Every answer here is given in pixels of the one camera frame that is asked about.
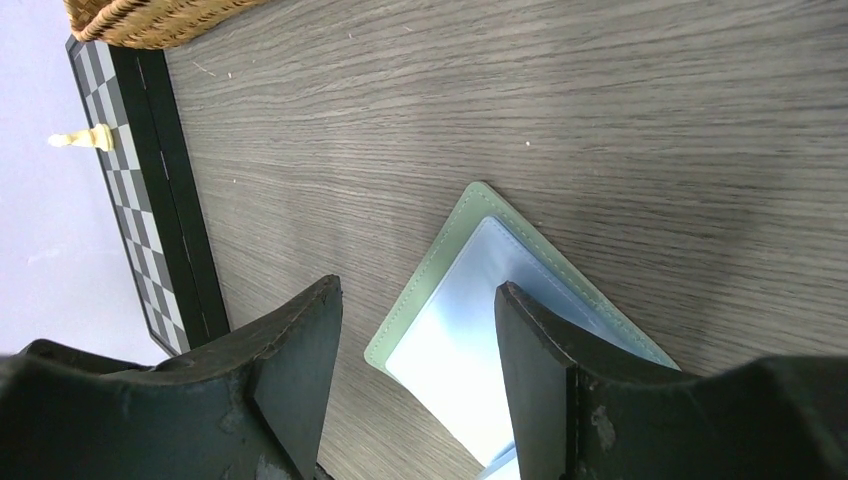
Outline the woven wicker divided tray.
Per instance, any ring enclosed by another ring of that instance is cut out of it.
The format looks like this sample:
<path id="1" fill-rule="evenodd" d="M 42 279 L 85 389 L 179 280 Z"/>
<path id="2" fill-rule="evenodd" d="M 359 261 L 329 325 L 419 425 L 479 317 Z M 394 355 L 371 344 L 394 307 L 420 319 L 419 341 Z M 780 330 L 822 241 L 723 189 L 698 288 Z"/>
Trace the woven wicker divided tray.
<path id="1" fill-rule="evenodd" d="M 159 50 L 178 47 L 265 0 L 65 0 L 80 42 Z"/>

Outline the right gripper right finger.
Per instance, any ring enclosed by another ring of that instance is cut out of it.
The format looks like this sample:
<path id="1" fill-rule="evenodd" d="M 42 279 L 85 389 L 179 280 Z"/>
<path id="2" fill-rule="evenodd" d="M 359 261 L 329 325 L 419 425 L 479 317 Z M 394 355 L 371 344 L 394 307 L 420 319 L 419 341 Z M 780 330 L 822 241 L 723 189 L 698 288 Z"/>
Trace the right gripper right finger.
<path id="1" fill-rule="evenodd" d="M 514 283 L 495 318 L 524 479 L 843 479 L 847 360 L 767 356 L 700 377 L 564 320 Z"/>

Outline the green card holder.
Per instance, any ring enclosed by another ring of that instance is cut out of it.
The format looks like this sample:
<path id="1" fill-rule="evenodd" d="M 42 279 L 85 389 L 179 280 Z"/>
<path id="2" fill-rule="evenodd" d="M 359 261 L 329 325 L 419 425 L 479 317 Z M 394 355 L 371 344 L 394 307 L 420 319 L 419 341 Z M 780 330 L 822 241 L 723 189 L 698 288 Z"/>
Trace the green card holder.
<path id="1" fill-rule="evenodd" d="M 496 290 L 508 281 L 617 347 L 674 366 L 502 196 L 470 184 L 364 355 L 435 416 L 485 479 L 519 477 L 495 325 Z"/>

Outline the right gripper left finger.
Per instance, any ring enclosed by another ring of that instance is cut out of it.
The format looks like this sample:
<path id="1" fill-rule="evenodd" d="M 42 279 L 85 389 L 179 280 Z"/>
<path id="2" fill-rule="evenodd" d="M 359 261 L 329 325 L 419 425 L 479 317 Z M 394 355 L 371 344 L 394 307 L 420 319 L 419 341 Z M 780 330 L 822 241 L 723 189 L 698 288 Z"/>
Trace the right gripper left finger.
<path id="1" fill-rule="evenodd" d="M 323 479 L 343 317 L 327 275 L 155 366 L 39 339 L 1 360 L 5 479 Z"/>

